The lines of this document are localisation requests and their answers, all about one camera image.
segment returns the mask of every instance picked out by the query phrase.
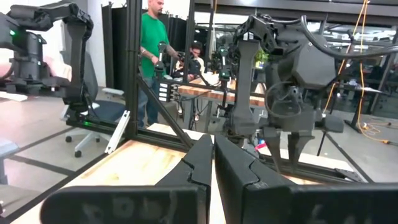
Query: gray floor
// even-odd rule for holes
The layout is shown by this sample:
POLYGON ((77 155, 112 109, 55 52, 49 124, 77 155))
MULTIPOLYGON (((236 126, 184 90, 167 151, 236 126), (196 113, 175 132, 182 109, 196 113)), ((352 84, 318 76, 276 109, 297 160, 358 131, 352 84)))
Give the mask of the gray floor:
MULTIPOLYGON (((5 216, 98 157, 106 147, 105 141, 99 143, 93 141, 84 149, 83 156, 76 159, 73 156, 73 148, 83 136, 74 138, 71 143, 65 142, 64 134, 45 139, 54 133, 68 129, 68 126, 59 118, 63 108, 63 103, 59 99, 31 98, 22 103, 2 100, 0 108, 0 123, 2 124, 0 136, 14 141, 22 148, 21 152, 5 160, 9 186, 0 186, 0 200, 5 203, 5 216), (40 139, 46 141, 35 143, 40 139)), ((174 118, 177 117, 174 104, 166 104, 166 108, 174 118)), ((352 117, 349 113, 336 112, 335 114, 348 119, 352 117)), ((203 121, 204 119, 201 119, 196 125, 197 131, 204 130, 203 121)), ((394 139, 397 133, 395 129, 383 128, 382 134, 377 137, 394 139)), ((305 153, 317 153, 322 132, 315 131, 314 135, 316 138, 307 144, 305 153)), ((396 162, 398 147, 367 139, 347 126, 344 134, 330 135, 372 179, 377 182, 398 181, 398 175, 395 174, 398 170, 396 162)), ((287 147, 286 139, 286 134, 284 134, 281 145, 283 148, 287 147)), ((345 160, 327 138, 323 145, 322 156, 345 160)))

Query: chair wheel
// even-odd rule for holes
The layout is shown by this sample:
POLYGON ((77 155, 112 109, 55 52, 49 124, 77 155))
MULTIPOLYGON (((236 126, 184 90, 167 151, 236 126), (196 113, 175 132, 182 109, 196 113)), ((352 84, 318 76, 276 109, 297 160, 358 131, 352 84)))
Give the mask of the chair wheel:
POLYGON ((72 137, 67 136, 67 137, 65 138, 65 141, 66 141, 66 142, 72 142, 72 137))
POLYGON ((81 157, 81 151, 76 151, 75 152, 75 157, 80 158, 81 157))

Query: office chair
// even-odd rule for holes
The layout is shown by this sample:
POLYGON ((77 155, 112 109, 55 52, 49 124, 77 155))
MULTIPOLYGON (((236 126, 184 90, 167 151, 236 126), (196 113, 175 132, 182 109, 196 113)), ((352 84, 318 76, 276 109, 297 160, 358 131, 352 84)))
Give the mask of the office chair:
MULTIPOLYGON (((67 52, 61 52, 63 57, 63 61, 68 64, 70 62, 70 56, 67 52)), ((97 78, 95 75, 95 70, 93 66, 93 62, 89 53, 86 52, 85 55, 85 76, 84 81, 87 85, 88 93, 90 98, 93 102, 92 108, 94 110, 93 116, 97 116, 102 121, 108 122, 115 122, 117 121, 122 115, 125 110, 125 105, 122 103, 112 102, 108 100, 96 100, 98 94, 98 83, 97 78)), ((116 96, 123 96, 124 92, 122 90, 114 90, 111 88, 104 88, 102 89, 104 93, 107 95, 116 95, 116 96)), ((68 114, 73 114, 74 112, 71 111, 68 106, 66 106, 62 112, 61 119, 66 120, 68 119, 68 114)), ((73 129, 66 134, 65 141, 72 142, 73 136, 85 135, 83 140, 77 144, 75 147, 75 157, 81 157, 81 150, 92 140, 96 140, 96 142, 100 141, 100 138, 103 138, 107 141, 111 139, 110 135, 97 133, 95 131, 90 131, 86 129, 73 129)))

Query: green t-shirt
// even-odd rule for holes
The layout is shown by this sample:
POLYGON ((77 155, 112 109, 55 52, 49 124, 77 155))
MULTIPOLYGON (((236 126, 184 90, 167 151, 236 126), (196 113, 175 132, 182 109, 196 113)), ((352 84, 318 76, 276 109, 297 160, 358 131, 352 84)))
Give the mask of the green t-shirt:
MULTIPOLYGON (((156 57, 159 57, 158 44, 161 41, 169 44, 166 27, 163 22, 154 19, 147 13, 142 15, 141 22, 141 47, 145 48, 156 57)), ((142 57, 141 67, 145 78, 152 78, 154 76, 155 67, 150 59, 142 57)))

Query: wooden tabletop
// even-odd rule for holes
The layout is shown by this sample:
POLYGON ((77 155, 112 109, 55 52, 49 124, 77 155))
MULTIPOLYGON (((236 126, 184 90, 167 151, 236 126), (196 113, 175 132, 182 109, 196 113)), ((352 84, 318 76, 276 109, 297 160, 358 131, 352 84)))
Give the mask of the wooden tabletop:
MULTIPOLYGON (((167 134, 174 134, 170 126, 154 124, 148 129, 167 134)), ((185 131, 192 139, 200 139, 203 133, 196 131, 185 131)), ((82 175, 69 182, 64 187, 77 185, 154 185, 172 170, 184 153, 165 149, 162 147, 129 141, 114 153, 104 158, 82 175)), ((287 157, 287 151, 282 150, 282 157, 287 157)), ((301 162, 307 162, 331 168, 347 169, 348 164, 324 157, 302 154, 301 162)), ((307 180, 290 178, 297 184, 317 184, 307 180)), ((39 212, 41 203, 23 214, 12 224, 40 224, 39 212)), ((215 177, 213 164, 213 177, 211 180, 211 205, 210 223, 225 223, 223 207, 221 204, 218 185, 215 177)))
MULTIPOLYGON (((196 80, 193 80, 190 83, 199 84, 199 85, 205 85, 205 83, 203 82, 203 80, 201 78, 197 78, 196 80)), ((232 89, 232 90, 235 90, 235 86, 236 86, 236 81, 232 80, 231 83, 229 84, 229 88, 232 89)), ((215 100, 220 100, 220 101, 223 100, 223 93, 222 92, 211 91, 211 90, 207 90, 207 89, 204 89, 204 88, 183 86, 182 85, 182 86, 178 87, 178 92, 180 94, 182 94, 182 95, 194 95, 194 96, 201 95, 203 97, 212 98, 212 99, 215 99, 215 100)), ((264 93, 264 91, 262 90, 261 84, 257 85, 255 93, 264 93)), ((226 101, 234 102, 235 101, 235 94, 234 93, 228 93, 227 97, 226 97, 226 101)), ((264 98, 263 97, 251 96, 250 97, 250 105, 264 106, 264 98)))

